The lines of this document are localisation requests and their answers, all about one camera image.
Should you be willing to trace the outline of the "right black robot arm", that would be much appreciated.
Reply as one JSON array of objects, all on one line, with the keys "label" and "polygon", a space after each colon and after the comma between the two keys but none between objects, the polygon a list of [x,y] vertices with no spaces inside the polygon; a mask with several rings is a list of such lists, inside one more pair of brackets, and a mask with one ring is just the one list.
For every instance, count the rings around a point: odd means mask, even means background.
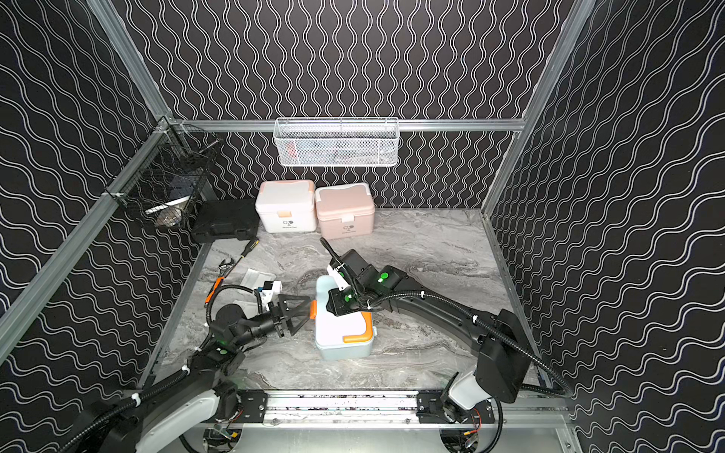
[{"label": "right black robot arm", "polygon": [[454,375],[441,405],[447,417],[471,411],[481,402],[514,403],[526,390],[569,398],[572,386],[561,373],[540,358],[524,328],[511,311],[480,311],[434,292],[395,266],[381,269],[368,263],[354,249],[338,254],[329,241],[321,245],[330,254],[327,310],[335,316],[390,311],[411,316],[438,328],[466,347],[475,367]]}]

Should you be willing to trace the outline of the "pink first aid box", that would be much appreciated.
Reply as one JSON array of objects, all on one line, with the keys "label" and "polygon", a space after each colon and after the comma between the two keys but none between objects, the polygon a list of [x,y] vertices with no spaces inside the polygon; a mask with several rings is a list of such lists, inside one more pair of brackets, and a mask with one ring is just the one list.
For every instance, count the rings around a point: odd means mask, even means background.
[{"label": "pink first aid box", "polygon": [[315,209],[321,235],[326,240],[373,232],[376,206],[366,183],[316,189]]}]

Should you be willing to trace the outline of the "light blue first aid box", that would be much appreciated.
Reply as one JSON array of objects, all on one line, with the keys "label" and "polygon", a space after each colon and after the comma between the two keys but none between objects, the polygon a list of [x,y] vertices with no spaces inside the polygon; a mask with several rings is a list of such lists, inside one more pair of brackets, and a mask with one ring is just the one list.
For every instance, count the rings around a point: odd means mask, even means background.
[{"label": "light blue first aid box", "polygon": [[327,309],[330,291],[338,287],[332,277],[319,277],[315,283],[315,300],[310,320],[315,331],[315,346],[324,361],[353,360],[369,357],[377,330],[371,313],[334,315]]}]

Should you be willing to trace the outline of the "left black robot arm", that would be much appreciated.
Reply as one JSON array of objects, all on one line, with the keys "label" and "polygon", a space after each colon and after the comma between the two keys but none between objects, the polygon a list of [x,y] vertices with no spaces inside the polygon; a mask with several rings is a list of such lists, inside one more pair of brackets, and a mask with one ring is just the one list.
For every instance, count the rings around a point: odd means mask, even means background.
[{"label": "left black robot arm", "polygon": [[179,370],[124,398],[92,404],[77,417],[60,451],[160,452],[202,422],[239,417],[244,406],[230,376],[269,335],[296,335],[312,300],[279,294],[266,310],[248,318],[236,305],[215,308],[229,290],[245,292],[247,287],[220,284],[211,292],[205,304],[208,333]]}]

